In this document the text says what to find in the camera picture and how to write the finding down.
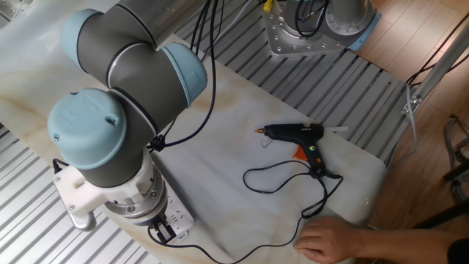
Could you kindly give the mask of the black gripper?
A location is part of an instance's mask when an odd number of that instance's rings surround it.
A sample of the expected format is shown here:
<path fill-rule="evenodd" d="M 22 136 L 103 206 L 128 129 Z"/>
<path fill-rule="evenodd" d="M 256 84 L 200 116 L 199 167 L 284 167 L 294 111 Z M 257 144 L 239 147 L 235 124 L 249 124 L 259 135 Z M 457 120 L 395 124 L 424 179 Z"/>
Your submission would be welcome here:
<path fill-rule="evenodd" d="M 143 216 L 142 224 L 144 226 L 151 226 L 156 238 L 159 238 L 159 241 L 163 245 L 166 245 L 176 238 L 176 233 L 167 222 L 166 209 L 162 209 L 158 212 L 156 210 L 151 211 L 147 215 Z"/>

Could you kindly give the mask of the person's bare hand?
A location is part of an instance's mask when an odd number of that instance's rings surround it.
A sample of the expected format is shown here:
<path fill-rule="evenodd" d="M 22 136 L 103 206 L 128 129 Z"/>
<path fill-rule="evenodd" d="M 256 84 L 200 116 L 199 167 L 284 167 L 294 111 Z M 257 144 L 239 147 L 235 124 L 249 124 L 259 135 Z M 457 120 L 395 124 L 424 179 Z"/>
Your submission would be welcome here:
<path fill-rule="evenodd" d="M 303 226 L 293 248 L 316 263 L 334 264 L 358 256 L 361 231 L 346 221 L 322 217 Z"/>

